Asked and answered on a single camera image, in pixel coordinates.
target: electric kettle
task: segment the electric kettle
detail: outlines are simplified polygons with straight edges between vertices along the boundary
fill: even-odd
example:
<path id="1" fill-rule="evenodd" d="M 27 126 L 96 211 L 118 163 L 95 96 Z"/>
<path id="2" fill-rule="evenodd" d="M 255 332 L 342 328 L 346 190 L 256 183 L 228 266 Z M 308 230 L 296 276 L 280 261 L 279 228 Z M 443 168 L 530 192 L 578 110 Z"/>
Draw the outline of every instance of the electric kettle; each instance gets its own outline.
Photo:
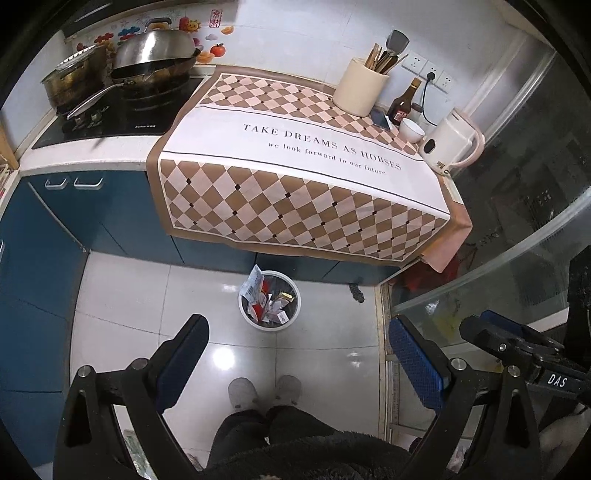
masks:
<path id="1" fill-rule="evenodd" d="M 476 141 L 474 150 L 462 160 Z M 453 168 L 473 164 L 482 154 L 485 137 L 472 119 L 455 108 L 428 136 L 418 150 L 419 155 L 439 175 L 448 175 Z"/>

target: cabinet handle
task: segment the cabinet handle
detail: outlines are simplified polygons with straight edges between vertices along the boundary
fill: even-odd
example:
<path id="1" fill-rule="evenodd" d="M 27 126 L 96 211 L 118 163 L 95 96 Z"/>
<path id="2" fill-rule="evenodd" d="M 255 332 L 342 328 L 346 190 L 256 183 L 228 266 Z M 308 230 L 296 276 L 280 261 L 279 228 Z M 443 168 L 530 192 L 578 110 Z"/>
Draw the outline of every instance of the cabinet handle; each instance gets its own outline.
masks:
<path id="1" fill-rule="evenodd" d="M 86 183 L 78 183 L 78 178 L 74 180 L 74 188 L 76 190 L 100 190 L 103 187 L 103 178 L 101 177 L 98 183 L 86 184 Z"/>
<path id="2" fill-rule="evenodd" d="M 47 190 L 63 190 L 66 188 L 66 185 L 68 185 L 68 177 L 64 178 L 62 183 L 59 183 L 57 185 L 52 185 L 51 183 L 49 183 L 49 179 L 45 181 L 45 188 Z"/>

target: stovetop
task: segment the stovetop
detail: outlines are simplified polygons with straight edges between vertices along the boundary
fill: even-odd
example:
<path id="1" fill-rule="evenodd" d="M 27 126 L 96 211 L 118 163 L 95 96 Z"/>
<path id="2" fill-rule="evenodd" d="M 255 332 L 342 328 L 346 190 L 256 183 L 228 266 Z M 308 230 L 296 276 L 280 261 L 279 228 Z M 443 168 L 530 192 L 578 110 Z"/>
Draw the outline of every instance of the stovetop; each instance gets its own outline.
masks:
<path id="1" fill-rule="evenodd" d="M 74 119 L 67 121 L 64 116 L 58 116 L 32 148 L 89 138 L 163 135 L 172 126 L 178 111 L 202 81 L 203 78 L 190 77 L 182 87 L 176 88 L 173 94 L 165 92 L 151 96 L 165 97 L 162 101 L 157 100 L 155 105 L 150 105 L 150 102 L 142 98 L 130 99 L 121 88 L 112 89 L 85 112 L 78 122 Z"/>

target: blue cabinet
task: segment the blue cabinet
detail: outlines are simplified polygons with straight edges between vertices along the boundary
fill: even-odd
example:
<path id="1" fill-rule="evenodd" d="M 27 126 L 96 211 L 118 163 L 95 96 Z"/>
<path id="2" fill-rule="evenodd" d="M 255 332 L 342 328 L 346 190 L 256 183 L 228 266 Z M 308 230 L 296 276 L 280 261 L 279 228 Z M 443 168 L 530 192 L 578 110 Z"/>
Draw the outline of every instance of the blue cabinet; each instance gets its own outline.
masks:
<path id="1" fill-rule="evenodd" d="M 183 265 L 172 237 L 160 224 L 146 173 L 95 173 L 104 176 L 111 188 L 111 207 L 102 223 L 125 253 L 141 260 Z"/>
<path id="2" fill-rule="evenodd" d="M 160 225 L 145 172 L 70 172 L 35 176 L 31 183 L 85 247 L 141 260 L 183 264 L 172 237 Z"/>
<path id="3" fill-rule="evenodd" d="M 53 461 L 65 396 L 0 390 L 0 419 L 33 467 Z"/>
<path id="4" fill-rule="evenodd" d="M 91 250 L 207 270 L 248 273 L 256 258 L 263 270 L 294 280 L 377 285 L 398 267 L 312 257 L 255 254 L 225 244 L 167 235 L 143 171 L 85 171 L 30 178 L 43 200 Z"/>
<path id="5" fill-rule="evenodd" d="M 288 257 L 286 255 L 257 254 L 256 264 L 261 270 L 275 270 L 293 280 L 322 281 L 338 262 L 325 258 Z"/>
<path id="6" fill-rule="evenodd" d="M 66 319 L 0 294 L 0 388 L 60 392 L 67 382 Z"/>
<path id="7" fill-rule="evenodd" d="M 248 274 L 255 264 L 256 253 L 225 244 L 175 238 L 183 262 L 188 267 Z"/>
<path id="8" fill-rule="evenodd" d="M 29 181 L 50 210 L 86 248 L 112 255 L 125 255 L 103 226 L 101 219 L 111 208 L 109 183 L 99 190 L 77 190 L 74 183 L 96 185 L 102 176 L 95 172 L 56 173 L 30 177 Z"/>
<path id="9" fill-rule="evenodd" d="M 0 419 L 32 466 L 51 462 L 87 253 L 26 180 L 0 220 Z"/>
<path id="10" fill-rule="evenodd" d="M 0 222 L 0 293 L 73 318 L 86 255 L 21 181 Z"/>

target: wok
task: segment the wok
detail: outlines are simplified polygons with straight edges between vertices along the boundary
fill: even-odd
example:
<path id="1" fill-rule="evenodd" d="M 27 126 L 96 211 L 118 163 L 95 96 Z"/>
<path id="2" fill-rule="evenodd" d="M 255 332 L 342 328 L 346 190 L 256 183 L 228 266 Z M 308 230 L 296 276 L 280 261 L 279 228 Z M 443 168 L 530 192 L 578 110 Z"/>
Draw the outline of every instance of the wok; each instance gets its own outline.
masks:
<path id="1" fill-rule="evenodd" d="M 189 59 L 159 60 L 151 64 L 122 67 L 119 72 L 113 70 L 111 73 L 111 79 L 114 81 L 114 84 L 103 88 L 94 95 L 88 97 L 86 100 L 84 100 L 84 102 L 68 113 L 66 119 L 69 120 L 75 116 L 80 115 L 81 113 L 86 112 L 108 91 L 114 88 L 150 87 L 152 85 L 169 82 L 176 77 L 180 77 L 181 75 L 187 73 L 191 67 L 195 65 L 196 59 L 197 57 L 191 57 Z"/>
<path id="2" fill-rule="evenodd" d="M 154 22 L 171 23 L 169 18 L 153 18 Z M 88 97 L 74 108 L 66 119 L 86 112 L 108 91 L 114 88 L 150 87 L 168 82 L 187 73 L 197 59 L 195 43 L 189 33 L 181 30 L 144 31 L 125 40 L 117 51 L 111 72 L 113 85 Z"/>

